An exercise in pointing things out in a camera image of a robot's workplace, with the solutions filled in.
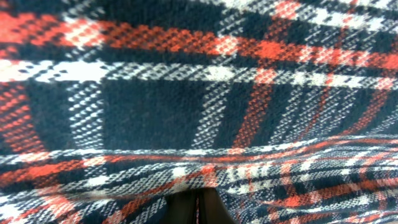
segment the tartan pattern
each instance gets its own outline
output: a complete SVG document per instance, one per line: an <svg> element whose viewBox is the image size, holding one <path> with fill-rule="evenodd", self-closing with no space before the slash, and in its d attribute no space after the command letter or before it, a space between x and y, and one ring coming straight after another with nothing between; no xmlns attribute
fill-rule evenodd
<svg viewBox="0 0 398 224"><path fill-rule="evenodd" d="M396 0L0 0L0 223L398 220Z"/></svg>

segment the red stripe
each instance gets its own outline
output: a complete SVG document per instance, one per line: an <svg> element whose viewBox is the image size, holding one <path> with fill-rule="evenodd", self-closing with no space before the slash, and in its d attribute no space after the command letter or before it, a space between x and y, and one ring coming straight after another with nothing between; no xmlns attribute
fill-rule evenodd
<svg viewBox="0 0 398 224"><path fill-rule="evenodd" d="M316 144L314 146L309 146L305 148L305 152L311 151L314 149L319 149L321 147L325 147L328 145L336 145L336 144L346 144L346 143L351 143L351 142L373 142L375 144L383 144L383 143L388 143L391 142L391 140L378 140L378 139L362 139L366 141L329 141L326 142L326 144ZM239 162L239 161L253 161L253 160L258 160L258 159L267 159L269 156L273 155L260 155L260 156L232 156L232 157L178 157L178 156L145 156L145 155L136 155L136 156L103 156L103 159L107 163L115 163L115 162L121 162L121 161L135 161L135 160L165 160L165 161L203 161L203 162L219 162L219 163L225 163L225 162ZM373 156L362 156L362 157L357 157L358 159L374 159L375 157ZM318 159L312 159L312 161L325 161L325 160L340 160L340 159L350 159L350 157L327 157L327 158L318 158ZM395 158L384 158L384 160L388 161L396 161L398 159ZM14 171L9 171L5 172L0 175L0 179L2 182L0 182L0 187L3 187L5 185L14 183L14 182L22 182L22 181L27 181L27 180L34 180L39 177L47 177L48 175L53 175L57 174L59 172L68 172L71 170L76 170L76 169L82 169L86 167L86 163L88 160L71 160L71 161L65 161L65 162L60 162L58 164L46 164L42 166L32 166L32 167L26 167L23 169L19 170L14 170ZM283 161L283 162L273 162L272 165L281 165L281 164L297 164L298 162L301 161L308 161L307 158L303 159L292 159L288 161ZM243 167L252 167L252 166L259 166L259 164L254 164L254 165L241 165ZM210 171L215 172L219 167L214 167L212 169L205 169L205 173L208 174Z"/></svg>
<svg viewBox="0 0 398 224"><path fill-rule="evenodd" d="M280 223L278 209L276 209L275 207L269 207L269 208L267 208L267 212L268 212L268 217L269 217L269 220L271 221L271 224Z"/></svg>
<svg viewBox="0 0 398 224"><path fill-rule="evenodd" d="M292 161L293 163L288 163L288 164L282 164L280 167L280 174L283 176L281 178L281 182L283 186L285 186L286 193L289 197L293 195L297 195L296 189L294 187L292 178L291 178L291 171L292 171L292 165L297 163L296 161Z"/></svg>
<svg viewBox="0 0 398 224"><path fill-rule="evenodd" d="M275 72L276 67L274 65L276 59L274 58L280 57L280 44L284 44L284 39L287 36L286 30L292 23L291 20L278 20L276 18L293 18L295 16L295 10L299 6L300 4L294 1L282 1L275 7L277 15L272 18L272 25L269 26L268 32L264 36L264 39L268 40L268 44L266 44L267 46L265 47L260 45L261 48L258 50L259 54L263 57L260 57L258 60L259 68L257 69L257 76L255 77L256 82L251 93L251 100L246 109L247 115L243 118L243 124L228 154L242 154L244 148L250 146L260 128L260 124L264 120L266 109L271 101L273 80L277 76ZM240 51L247 54L245 52L247 50L247 48L241 48ZM251 184L250 169L247 170L246 177L249 182L249 191L252 192L254 187Z"/></svg>
<svg viewBox="0 0 398 224"><path fill-rule="evenodd" d="M0 92L2 93L0 96L0 111L2 114L6 114L0 119L0 134L3 136L4 141L8 143L14 152L19 154L43 154L45 148L32 125L29 103L24 87L22 85L10 86L8 83L0 83ZM54 171L54 167L51 165L44 165L39 166L38 169L36 166L30 166L31 157L25 156L23 160L25 168L16 170L15 173L6 172L3 176L5 182L33 180L35 188L38 189L38 194L50 205L49 209L56 217L72 210L73 204L62 195L44 196L48 193L57 193L58 190L56 188L52 188L51 192L41 190L44 187L58 185L56 174L62 171L64 167L58 167Z"/></svg>
<svg viewBox="0 0 398 224"><path fill-rule="evenodd" d="M350 14L352 14L354 12L355 3L356 3L356 0L352 0L350 2L351 9L348 10L347 15L350 15ZM348 16L343 22L345 24L347 24L350 20L352 20L352 16ZM338 36L337 43L335 44L335 49L341 49L342 42L343 42L343 39L345 37L345 31L347 30L347 28L348 28L347 25L344 25L341 28L340 35ZM325 86L326 87L323 89L323 93L322 93L322 96L321 96L320 102L319 102L319 108L317 109L314 117L312 118L312 120L310 121L308 126L305 128L305 130L298 136L298 138L294 142L300 141L302 138L304 138L304 136L313 128L313 125L318 121L318 119L319 119L319 117L321 115L321 112L323 111L324 106L326 104L326 99L329 96L329 91L330 91L330 88L331 88L329 86L329 84L333 81L333 74L334 74L334 72L336 70L337 63L338 63L341 55L342 55L342 51L335 51L335 52L332 53L331 60L332 60L333 63L330 64L331 72L328 73L327 78L325 80Z"/></svg>
<svg viewBox="0 0 398 224"><path fill-rule="evenodd" d="M201 174L203 176L204 187L218 186L215 165L213 164L204 165L201 169Z"/></svg>
<svg viewBox="0 0 398 224"><path fill-rule="evenodd" d="M49 205L43 205L43 206L38 206L36 208L29 209L28 211L20 214L17 218L13 218L12 221L18 222L19 220L24 219L24 218L28 217L29 215L35 214L37 212L40 212L40 211L48 209L48 208L49 208Z"/></svg>
<svg viewBox="0 0 398 224"><path fill-rule="evenodd" d="M386 186L398 187L398 178L365 180L354 184L341 184L334 187L328 187L325 189L316 190L315 192L320 196L319 199L320 202L321 200L326 200L332 197L350 194L351 192L356 191L355 188L361 190L375 191L378 187L386 187ZM303 205L311 205L314 204L311 194L313 194L313 192L309 192L302 195L294 195L293 197L289 197L283 200L278 200L274 203L278 206L285 206L290 208L299 207Z"/></svg>
<svg viewBox="0 0 398 224"><path fill-rule="evenodd" d="M395 41L392 43L392 54L394 55L398 52L398 36L396 36ZM395 64L398 65L398 57L395 58ZM384 70L381 73L381 76L384 78L392 78L396 76L397 71L393 70ZM376 116L376 114L380 111L381 107L384 105L384 103L388 99L388 95L391 92L391 87L392 87L392 81L388 79L382 79L379 83L380 90L376 90L372 94L372 99L370 102L370 105L366 109L366 111L362 114L362 117L358 119L354 125L352 125L350 128L347 130L343 131L341 135L348 135L348 134L353 134L356 131L359 131L363 128L365 128Z"/></svg>
<svg viewBox="0 0 398 224"><path fill-rule="evenodd" d="M363 167L359 169L359 176L361 178L362 181L368 180L368 178L366 177L366 171L368 169L368 167L375 163L376 161L380 161L381 159L383 159L384 157L388 156L389 154L396 152L396 150L391 150L389 152L380 152L378 154L376 154L375 156L373 156L374 158L372 159L367 159L364 163L363 163ZM378 192L377 193L377 197L379 199L379 209L380 211L383 211L387 208L387 202L386 202L386 197L382 192Z"/></svg>
<svg viewBox="0 0 398 224"><path fill-rule="evenodd" d="M0 221L0 224L8 224L10 222L12 222L12 218L8 218L6 220Z"/></svg>
<svg viewBox="0 0 398 224"><path fill-rule="evenodd" d="M83 44L92 46L100 42L109 44L114 48L130 48L157 50L159 52L185 52L199 53L208 55L219 55L220 51L217 46L222 43L225 38L217 38L214 33L202 31L190 31L185 29L170 28L164 30L161 27L137 26L132 27L130 24L115 22L97 21L91 22L86 20L78 20L74 24L58 21L56 17L51 15L43 15L40 17L33 14L19 14L18 17L12 17L5 12L0 12L0 21L7 21L2 24L0 30L0 42L26 44L42 46L46 42L62 46L76 46ZM27 21L34 21L32 25L33 32L40 31L43 34L35 35L35 39L30 39L33 34L32 30L22 29L20 25L27 24ZM98 33L92 39L85 41L76 36L75 40L68 40L67 33L72 33L76 27L88 26L87 33L93 30L104 30L106 33ZM127 34L125 38L118 40L119 34L123 32ZM355 58L361 58L366 61L364 67L376 67L385 69L398 69L398 54L380 54L368 53L364 51L352 51L343 49L324 49L323 47L309 47L306 45L285 44L279 40L255 40L243 37L237 37L239 43L238 54L253 58L268 58L272 60L286 60L298 62L302 54L302 49L306 48L311 52L322 52L322 55L315 54L313 57L301 59L301 62L313 60L315 63L327 63L330 65L352 65L355 66L359 62ZM345 55L344 58L336 58L332 60L333 55Z"/></svg>
<svg viewBox="0 0 398 224"><path fill-rule="evenodd" d="M111 216L109 216L103 224L111 224L111 223L121 223L128 215L135 212L140 205L147 202L148 198L135 199L127 203L121 210L114 212Z"/></svg>

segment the white stripe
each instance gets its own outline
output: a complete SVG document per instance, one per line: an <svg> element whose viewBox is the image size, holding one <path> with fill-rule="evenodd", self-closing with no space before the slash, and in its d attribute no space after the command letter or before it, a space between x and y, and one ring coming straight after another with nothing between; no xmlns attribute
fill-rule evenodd
<svg viewBox="0 0 398 224"><path fill-rule="evenodd" d="M253 7L247 3L247 0L234 0L233 4L230 4L230 0L191 0L200 1L206 4L224 4L225 7L237 9L240 11L249 11L259 14L268 14L270 16L278 16L275 13L276 6L286 4L286 1L274 1L272 4L268 4L262 7ZM341 12L330 12L326 8L314 7L309 4L298 3L300 6L296 9L293 20L309 22L316 25L332 26L332 27L347 27L349 29L361 29L368 32L389 32L391 34L398 33L398 26L389 26L385 24L397 24L398 21L391 19L385 19L383 17L372 17L372 19L366 19L367 16L359 14L345 14Z"/></svg>
<svg viewBox="0 0 398 224"><path fill-rule="evenodd" d="M347 139L368 139L368 138L385 138L385 137L392 137L392 138L398 138L397 136L380 136L380 135L369 135L369 136L355 136L356 138L347 138ZM316 144L317 142L324 141L326 139L310 139L307 141L299 141L295 143L285 143L285 144L278 144L278 145L272 145L272 146L254 146L254 147L248 147L245 149L245 152L248 154L252 153L260 153L262 154L263 152L271 152L271 151L284 151L286 149L295 149L297 147L302 147L302 146L309 146L312 144ZM385 149L388 150L390 149L389 147L372 147L369 149ZM22 154L22 155L6 155L6 156L0 156L0 164L2 165L15 165L21 162L37 162L41 161L44 159L56 159L60 156L65 156L65 157L73 157L73 156L81 156L83 158L86 158L87 162L92 161L92 159L99 159L103 155L115 155L115 156L134 156L134 155L176 155L178 154L179 156L186 156L186 157L195 157L195 156L204 156L204 155L213 155L213 156L222 156L222 155L227 155L228 153L228 148L224 149L159 149L156 151L153 151L152 149L139 149L139 150L112 150L112 149L63 149L63 150L54 150L49 153L44 153L44 152L38 152L38 153L27 153L27 154Z"/></svg>
<svg viewBox="0 0 398 224"><path fill-rule="evenodd" d="M349 33L349 35L347 37L345 37L346 40L350 40L351 41L344 41L344 47L346 47L346 49L348 50L353 50L355 49L358 44L360 44L358 41L360 41L357 36L359 34L358 31L350 31L347 30L346 32ZM366 52L369 52L373 46L374 43L376 42L375 40L375 35L372 34L369 37L366 38L366 41L364 44L362 44L361 46L361 50L365 50ZM354 70L354 73L356 74L356 76L361 76L362 74L364 74L366 72L366 69L363 67L338 67L336 68L335 71L349 71L351 72L352 70ZM368 85L372 85L373 83L368 83L368 82L364 82L364 80L361 82L361 84L363 86L368 86ZM354 105L354 100L355 100L355 94L358 92L359 89L355 88L355 89L349 89L349 90L330 90L328 95L330 97L328 97L328 99L326 100L326 105L324 106L324 110L322 110L322 112L320 113L320 117L317 121L317 123L314 125L314 127L308 132L307 136L308 137L312 137L313 135L316 136L327 136L330 131L332 131L333 129L335 129L338 125L341 124L341 122L343 121L343 119L346 117L346 115L348 113L351 112L351 107ZM344 96L344 100L341 100L341 97L339 95L340 92L342 91L346 91L346 95ZM335 108L341 105L341 107L343 109L341 110L336 110Z"/></svg>
<svg viewBox="0 0 398 224"><path fill-rule="evenodd" d="M334 167L341 167L341 163L330 164L330 166L329 166L330 169L333 169ZM360 168L349 168L349 169L347 169L347 168L314 172L314 173L311 173L310 175L300 174L300 175L292 176L291 179L292 179L293 183L303 183L303 182L318 180L318 179L321 179L324 177L334 177L334 176L341 177L341 175L342 175L341 173L344 172L345 170L350 170L351 173L355 173L355 174L361 174L361 173L365 172L365 171L361 170ZM253 164L251 169L261 170L263 168L261 166L256 167L256 164ZM398 170L398 167L380 167L379 170L383 170L383 171ZM260 177L258 175L259 173L261 173L261 172L252 172L252 174L257 174L257 175L252 176L252 178ZM239 177L239 178L238 179L235 178L234 181L244 180L247 178L245 175L238 175L237 177ZM271 189L273 187L283 185L282 179L260 180L257 182L252 182L250 184L251 184L251 187L253 188L253 190L250 192L261 191L264 193L269 193L267 191L267 189ZM249 189L249 184L241 184L239 186L239 188L236 188L236 186L230 187L229 189L227 189L227 193L238 194L238 195L246 194L246 193L249 193L249 191L247 189Z"/></svg>
<svg viewBox="0 0 398 224"><path fill-rule="evenodd" d="M23 210L21 210L20 208L17 208L13 204L3 205L2 207L0 207L0 217L3 220L7 220L9 218L15 219L15 218L19 217L20 215L22 215L23 213L24 213Z"/></svg>
<svg viewBox="0 0 398 224"><path fill-rule="evenodd" d="M222 15L224 18L218 24L221 29L217 32L217 37L223 41L216 48L220 55L212 60L213 65L227 64L236 56L236 46L239 43L234 36L240 35L243 31L241 24L244 19L241 18L241 13L235 12L230 15L230 11L227 9L222 12ZM236 75L227 67L210 66L208 72L210 74L208 78L215 80L231 80ZM203 116L199 120L192 148L208 149L213 146L231 87L231 82L213 82L206 87L206 94L203 97L203 111L201 112Z"/></svg>
<svg viewBox="0 0 398 224"><path fill-rule="evenodd" d="M263 162L256 162L256 163L252 163L251 167L250 167L250 171L253 177L267 177L267 176L271 176L271 175L276 175L279 172L279 169L270 169L272 166L271 164L275 162L275 161L269 161L266 163ZM389 161L388 164L385 165L391 165L393 163L395 163L396 161ZM323 164L324 166L328 166L328 168L330 170L326 170L326 171L321 171L321 172L315 172L313 175L308 175L308 174L300 174L300 175L295 175L292 178L293 182L303 182L303 181L311 181L311 180L316 180L319 178L323 178L325 176L327 177L331 177L334 175L341 175L341 172L343 170L346 169L350 169L352 172L354 173L358 173L361 172L361 169L357 169L357 168L350 168L350 167L345 167L344 169L336 169L334 170L335 167L341 167L342 163L341 162L334 162L334 163L324 163L322 161L318 161L318 164L316 165L319 168L322 168L322 166L320 166L321 164ZM172 181L172 178L170 178L173 174L174 171L174 167L184 167L185 170L187 171L187 173L192 173L196 170L200 170L201 169L201 164L199 163L194 163L194 162L184 162L184 163L173 163L174 166L170 166L169 163L161 163L161 164L153 164L153 165L146 165L146 166L141 166L141 167L135 167L132 169L128 169L128 170L123 170L120 171L118 173L113 173L110 175L107 175L105 178L108 180L107 183L113 183L113 182L124 182L126 179L130 179L132 176L143 176L143 174L148 173L149 171L151 171L151 175L148 175L145 178L141 178L139 180L135 180L132 181L131 184L127 183L127 184L123 184L123 185L119 185L119 186L115 186L111 189L103 189L104 194L105 195L118 195L121 193L124 194L133 194L134 192L141 192L143 189L138 189L138 185L140 185L141 187L145 186L146 189L151 188L151 185L158 186L159 184L161 185L163 182L165 181L164 177L168 180L168 181ZM169 170L163 170L160 172L155 172L157 170L161 170L165 167L170 168ZM386 170L397 170L398 167L378 167L377 170L375 171L386 171ZM228 168L226 169L223 173L224 174L219 174L222 176L228 176L229 178L225 178L225 179L221 179L221 182L219 183L220 186L224 185L224 184L230 184L232 182L238 181L238 180L243 180L246 179L246 169L244 167L238 169L238 174L237 175L228 175L228 174L233 174L237 171L236 168L232 167L232 168ZM151 182L151 180L158 180L159 183L155 183L155 182ZM91 195L92 193L92 187L89 186L87 183L92 182L91 179L86 179L86 180L79 180L77 182L71 182L68 184L62 184L62 185L57 185L57 186L53 186L50 188L44 188L44 189L40 189L40 191L48 191L48 190L52 190L52 189L58 189L57 193L68 193L68 192L72 192L71 196L75 196L75 197L79 197L79 195L83 195L85 193ZM263 190L263 189L268 189L270 187L274 187L274 186L278 186L281 185L282 183L280 182L280 179L271 179L271 180L262 180L259 182L255 182L252 183L253 186L255 186L255 190ZM249 186L248 185L243 185L241 187L241 189L248 189ZM73 192L75 192L76 190L86 190L86 192L82 192L81 194L74 194ZM237 189L228 189L228 191L230 193L238 193L240 191L236 191ZM8 195L7 197L7 201L12 201L15 199L18 200L25 200L25 198L31 198L32 196L37 195L37 191L38 190L29 190L29 191L23 191L23 192L19 192L18 194L12 194L12 195Z"/></svg>
<svg viewBox="0 0 398 224"><path fill-rule="evenodd" d="M375 214L375 213L380 213L380 211L369 211L369 212L364 212L364 213L360 214L359 217L365 217L365 216L372 215L372 214ZM332 224L332 223L341 223L342 221L349 220L349 219L351 219L351 218L352 218L352 217L350 216L350 217L348 217L348 218L344 218L344 219L341 219L341 220L335 220L335 221L331 222L330 224Z"/></svg>
<svg viewBox="0 0 398 224"><path fill-rule="evenodd" d="M82 2L66 2L68 10L63 14L63 20L67 22L67 26L70 28L70 32L65 33L65 38L72 42L75 49L71 53L67 53L66 57L77 60L82 66L76 66L74 71L69 72L71 75L82 75L82 70L84 63L81 62L91 55L96 54L101 50L103 39L98 38L101 35L101 29L96 21L88 21L86 24L81 25L79 20L74 18L80 17L84 14L90 14L91 17L97 17L100 14L104 14L102 7L93 7L96 0L84 0ZM96 41L94 48L84 48L86 43ZM85 75L92 76L92 78L98 78L95 69L95 65L92 66L92 71L89 70ZM69 95L69 124L72 133L72 138L74 140L75 146L80 149L102 149L103 144L103 102L101 99L101 85L100 83L91 83L89 85L83 85L82 83L73 83L67 87L67 93ZM83 156L85 160L89 159L89 156ZM104 159L98 157L95 166L85 167L85 178L99 177L100 175L106 174L106 168L103 165ZM105 180L100 181L98 178L96 182L92 182L93 185L104 184Z"/></svg>
<svg viewBox="0 0 398 224"><path fill-rule="evenodd" d="M351 4L353 0L338 0L339 2ZM368 7L375 7L377 9L384 9L384 10L393 10L389 7L389 3L392 2L394 4L395 0L357 0L355 2L356 6L368 6Z"/></svg>
<svg viewBox="0 0 398 224"><path fill-rule="evenodd" d="M315 212L320 212L320 211L325 212L328 210L336 210L336 208L339 208L339 207L343 208L343 209L349 209L351 207L357 207L358 205L369 205L369 203L378 201L377 199L374 200L374 198L377 198L377 194L379 194L379 193L384 193L384 194L388 195L389 198L395 198L396 196L398 196L398 189L391 189L391 190L389 189L389 190L384 190L381 192L362 195L359 197L350 198L348 200L333 203L330 205L318 205L320 207L304 209L302 211L309 212L309 213L315 213Z"/></svg>
<svg viewBox="0 0 398 224"><path fill-rule="evenodd" d="M0 60L0 65L11 64L8 60ZM51 61L41 61L35 65L28 61L21 61L18 65L13 65L14 69L27 69L29 74L13 74L13 76L1 76L0 82L13 82L13 81L25 81L33 78L39 71L47 69L49 65L53 65L53 70L49 70L52 75L42 75L38 78L34 78L37 82L62 82L62 81L100 81L101 79L106 80L117 80L119 78L130 80L132 78L138 78L141 80L189 80L189 81L205 81L205 82L253 82L254 77L257 75L257 68L235 68L235 67L222 67L222 66L204 66L204 65L187 65L181 63L123 63L115 62L112 65L107 65L104 62L61 62L54 63ZM129 75L116 75L113 73L111 76L107 75L110 71L113 71L114 67L124 65L131 69ZM140 67L145 68L147 71L142 74ZM191 76L191 73L181 73L181 71L197 71L203 69L202 75ZM216 71L230 71L232 74L239 75L214 75L209 70ZM370 88L370 89L381 89L388 88L386 85L379 86L379 82L391 82L393 84L391 90L398 89L398 81L396 78L381 78L381 77L359 77L351 75L333 75L331 83L326 84L327 74L315 73L315 72L291 72L277 70L275 71L277 76L274 80L262 80L261 83L274 82L275 85L298 85L298 86L330 86L330 87L343 87L343 88ZM87 73L95 73L95 75L86 75Z"/></svg>
<svg viewBox="0 0 398 224"><path fill-rule="evenodd" d="M107 204L109 204L111 202L114 202L114 200L113 199L96 200L96 201L88 204L85 208L80 209L79 211L77 211L78 215L73 216L73 218L74 218L73 220L67 219L67 220L62 221L61 223L62 224L80 223L80 218L81 217L88 216L92 212L103 208L104 206L106 206Z"/></svg>
<svg viewBox="0 0 398 224"><path fill-rule="evenodd" d="M380 213L379 217L382 217L383 215L387 214L388 216L386 218L379 218L374 221L374 224L378 223L390 223L390 224L396 224L398 221L398 215L393 215L393 214L388 214L386 212Z"/></svg>
<svg viewBox="0 0 398 224"><path fill-rule="evenodd" d="M320 39L318 35L321 34L321 30L320 30L320 26L315 26L312 27L309 30L309 36L307 38L305 38L305 40L307 41L307 44L310 45L314 45L316 43L316 41L325 41L325 39ZM337 32L334 32L333 30L332 34L327 34L326 37L333 37L334 35L336 35ZM305 55L304 58L309 55L311 53L311 50L308 50L308 48L304 48L302 49L302 55ZM308 60L303 60L304 64L302 66L300 66L299 68L296 68L295 71L299 72L302 70L305 70L306 66L308 66L309 61ZM295 126L293 126L293 121L296 118L296 116L300 116L299 118L301 118L301 116L303 116L303 114L305 116L310 116L311 113L308 113L307 111L309 110L308 105L306 105L306 107L303 107L302 109L304 110L304 112L299 113L300 110L300 103L304 100L304 91L303 91L303 86L302 85L298 85L295 86L293 88L293 90L290 92L290 98L288 100L288 105L285 109L285 113L282 115L282 119L279 120L278 126L275 128L274 133L272 133L272 136L269 140L269 144L277 144L280 142L286 142L286 141L282 141L284 136L286 135L286 132L288 130L290 130L292 127L295 128ZM287 138L291 137L292 134L300 134L296 131L290 132L290 136L287 136Z"/></svg>
<svg viewBox="0 0 398 224"><path fill-rule="evenodd" d="M338 41L338 36L339 33L338 32L333 32L333 30L328 30L327 32L332 31L332 34L327 33L327 35L323 35L321 32L319 32L319 30L321 29L320 26L315 26L312 27L309 30L310 35L305 39L308 41L307 45L315 45L316 43L324 43L324 48L326 50L326 48L332 48L335 45L335 42ZM309 64L308 61L306 61L306 63L304 65L302 65L300 68L296 69L297 70L303 70L303 67L307 66ZM317 67L313 72L316 72L318 70L320 70L321 68L326 67L326 64L322 64L319 67ZM326 79L319 79L319 82L325 83ZM297 88L295 88L292 91L292 98L295 98L294 95L296 95L296 92L302 92L302 86L299 86ZM336 93L338 93L341 90L337 90L337 89L331 89L329 91L329 95L328 98L325 99L326 101L326 105L325 107L330 109L333 108L332 106L334 106L334 104L331 104L331 98L333 97L333 95L336 95ZM300 140L299 138L310 138L311 135L310 133L305 133L304 131L309 128L309 125L311 123L311 120L314 118L316 112L318 111L319 108L319 102L321 100L321 96L324 94L323 88L320 87L315 87L311 90L310 93L305 94L303 97L301 97L301 100L298 102L296 101L295 104L299 104L300 102L304 102L305 106L302 107L301 113L299 113L298 115L294 115L294 116L298 116L297 119L295 120L295 123L292 123L292 118L289 118L290 123L289 124L284 124L286 125L286 128L291 129L290 133L288 133L285 137L285 139L283 140L283 142L291 142L291 141L298 141ZM325 116L324 115L326 111L322 111L322 114L319 114L321 117L319 119L323 119ZM312 129L310 129L309 131L313 131L315 126L317 124L313 124Z"/></svg>
<svg viewBox="0 0 398 224"><path fill-rule="evenodd" d="M156 200L156 202L148 205L146 208L143 208L142 212L130 224L146 223L148 219L158 212L165 204L166 201L164 198Z"/></svg>

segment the dark object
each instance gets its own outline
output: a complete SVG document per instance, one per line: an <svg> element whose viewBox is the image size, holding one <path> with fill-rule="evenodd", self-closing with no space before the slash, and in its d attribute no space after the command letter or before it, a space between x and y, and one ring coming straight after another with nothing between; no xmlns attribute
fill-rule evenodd
<svg viewBox="0 0 398 224"><path fill-rule="evenodd" d="M235 224L215 189L179 192L166 198L169 208L161 224Z"/></svg>

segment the knit texture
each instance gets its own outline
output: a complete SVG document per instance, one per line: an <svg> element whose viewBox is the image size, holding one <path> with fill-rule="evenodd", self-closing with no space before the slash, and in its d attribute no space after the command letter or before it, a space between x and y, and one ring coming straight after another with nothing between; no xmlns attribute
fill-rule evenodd
<svg viewBox="0 0 398 224"><path fill-rule="evenodd" d="M398 220L398 1L0 0L0 223Z"/></svg>

